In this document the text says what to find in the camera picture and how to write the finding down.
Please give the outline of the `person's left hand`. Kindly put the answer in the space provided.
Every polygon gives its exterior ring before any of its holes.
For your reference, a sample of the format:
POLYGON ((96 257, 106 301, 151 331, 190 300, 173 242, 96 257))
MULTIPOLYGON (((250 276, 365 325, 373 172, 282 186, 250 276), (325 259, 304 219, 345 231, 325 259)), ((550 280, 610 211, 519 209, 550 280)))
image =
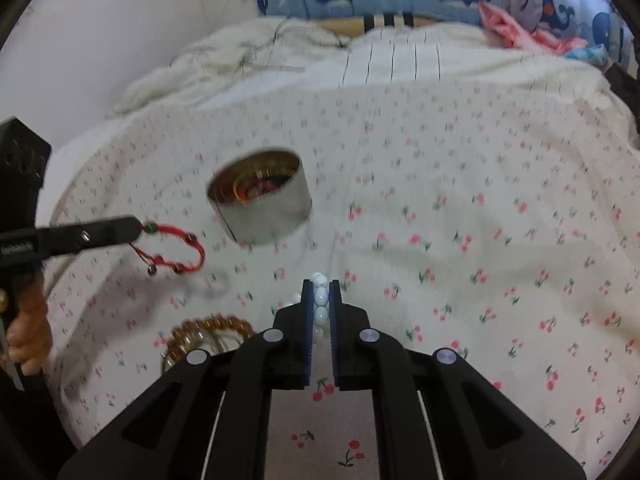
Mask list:
POLYGON ((17 316, 6 332, 9 359, 25 376, 32 376, 40 372, 52 348, 41 273, 34 274, 24 283, 17 295, 17 307, 17 316))

